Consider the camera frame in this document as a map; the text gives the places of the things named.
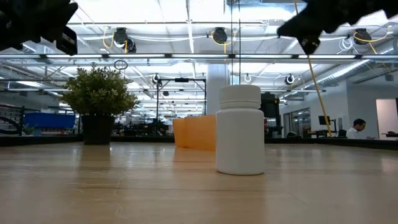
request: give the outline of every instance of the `table surface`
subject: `table surface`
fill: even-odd
[[[173,144],[0,148],[1,223],[397,223],[398,152],[266,145],[266,173]]]

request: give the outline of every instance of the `yellow cable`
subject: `yellow cable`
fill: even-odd
[[[372,43],[369,43],[369,45],[371,46],[371,48],[372,48],[374,54],[378,54],[377,51],[376,51],[376,49],[373,47]],[[382,64],[383,64],[384,68],[390,73],[390,75],[392,75],[392,72],[391,72],[390,68],[388,68],[387,65],[386,65],[385,63],[382,63]]]
[[[107,49],[110,49],[110,48],[112,48],[113,47],[113,37],[114,37],[114,32],[112,33],[112,44],[111,44],[111,46],[108,46],[108,45],[106,45],[106,43],[105,43],[105,35],[106,35],[106,30],[107,30],[108,28],[105,28],[105,31],[104,31],[104,36],[103,36],[103,38],[102,38],[102,43],[104,44],[104,47],[106,47]]]
[[[231,40],[231,42],[230,43],[224,43],[224,44],[219,44],[219,43],[217,43],[215,40],[214,40],[214,38],[213,38],[213,34],[214,34],[214,31],[213,32],[211,32],[211,39],[213,40],[213,42],[214,43],[216,43],[217,45],[222,45],[222,46],[224,46],[224,54],[226,54],[226,46],[227,45],[229,45],[229,44],[231,44],[232,43],[232,41],[233,40]]]
[[[386,33],[386,35],[384,36],[384,37],[381,37],[380,39],[377,39],[377,40],[363,40],[363,39],[360,39],[360,38],[358,38],[358,37],[356,37],[355,35],[357,34],[357,32],[355,32],[354,33],[354,38],[355,39],[357,39],[357,40],[359,40],[359,41],[362,41],[362,42],[366,42],[366,43],[373,43],[373,42],[377,42],[377,41],[380,41],[380,40],[382,40],[382,39],[385,39],[387,36],[388,36],[388,32]]]
[[[371,48],[372,48],[374,54],[377,54],[377,51],[376,51],[376,49],[373,47],[372,43],[369,43],[369,45],[371,46]]]
[[[294,0],[294,6],[296,8],[296,14],[299,14],[299,9],[297,8],[297,0]],[[321,93],[319,92],[319,86],[318,86],[318,83],[317,83],[317,78],[315,77],[315,74],[313,72],[312,62],[311,62],[310,56],[308,55],[307,57],[308,57],[308,65],[310,66],[310,70],[311,70],[312,80],[313,80],[313,83],[315,85],[315,89],[317,90],[317,93],[318,93],[318,98],[319,98],[319,102],[320,102],[321,107],[322,107],[323,116],[325,117],[326,126],[327,126],[328,132],[329,132],[329,137],[333,137],[333,135],[331,134],[330,124],[329,124],[329,121],[328,121],[328,115],[326,114],[326,109],[325,109],[325,106],[323,105],[323,100],[322,100],[322,97],[321,97]]]

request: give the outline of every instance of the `person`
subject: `person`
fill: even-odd
[[[366,122],[364,120],[356,119],[354,121],[354,126],[347,131],[346,137],[348,139],[364,139],[360,134],[360,132],[363,131],[365,127],[366,127]]]

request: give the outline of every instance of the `green leaves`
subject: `green leaves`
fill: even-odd
[[[62,101],[80,114],[118,115],[133,109],[139,101],[134,94],[127,91],[127,80],[117,70],[93,68],[88,71],[77,69],[78,76],[69,79],[65,85],[66,92]]]

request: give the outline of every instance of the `white shirt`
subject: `white shirt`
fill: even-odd
[[[357,131],[355,128],[350,128],[347,131],[346,137],[348,139],[363,139],[359,131]]]

